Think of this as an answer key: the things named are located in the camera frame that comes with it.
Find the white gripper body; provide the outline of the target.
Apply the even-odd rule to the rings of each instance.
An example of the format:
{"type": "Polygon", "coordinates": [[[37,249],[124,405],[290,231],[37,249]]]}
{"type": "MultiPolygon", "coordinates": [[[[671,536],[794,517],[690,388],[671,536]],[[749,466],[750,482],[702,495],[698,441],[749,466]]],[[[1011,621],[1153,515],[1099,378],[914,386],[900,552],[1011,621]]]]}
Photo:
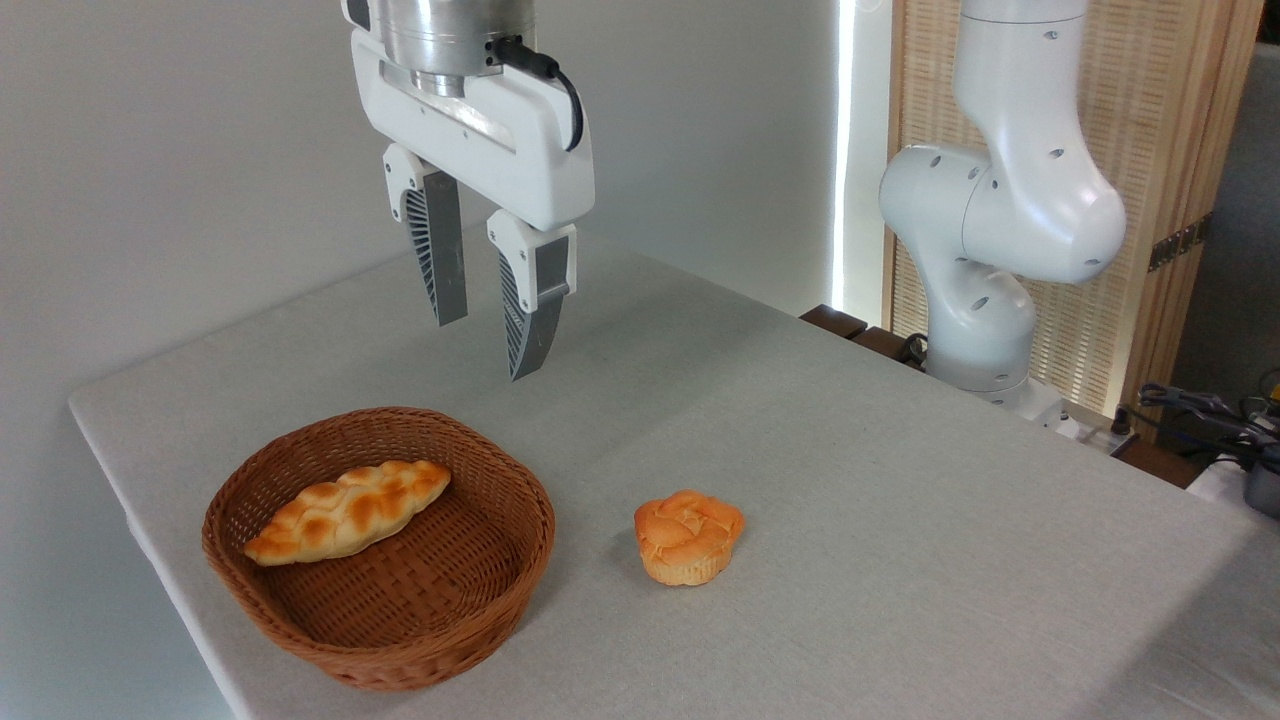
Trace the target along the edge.
{"type": "Polygon", "coordinates": [[[420,88],[355,29],[351,51],[371,126],[540,231],[575,222],[596,200],[590,132],[573,151],[570,96],[556,83],[509,68],[463,81],[463,97],[420,88]]]}

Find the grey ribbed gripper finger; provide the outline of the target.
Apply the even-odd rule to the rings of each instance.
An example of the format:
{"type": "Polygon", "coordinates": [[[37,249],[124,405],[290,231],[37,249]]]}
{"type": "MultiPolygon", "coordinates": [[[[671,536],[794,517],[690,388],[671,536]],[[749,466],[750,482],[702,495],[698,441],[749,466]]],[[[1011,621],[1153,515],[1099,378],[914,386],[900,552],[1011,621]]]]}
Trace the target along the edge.
{"type": "Polygon", "coordinates": [[[381,163],[392,215],[413,246],[436,323],[451,324],[468,310],[458,183],[399,143],[381,163]]]}
{"type": "Polygon", "coordinates": [[[538,370],[556,337],[564,297],[577,287],[577,228],[539,231],[500,209],[486,222],[499,254],[509,378],[538,370]]]}

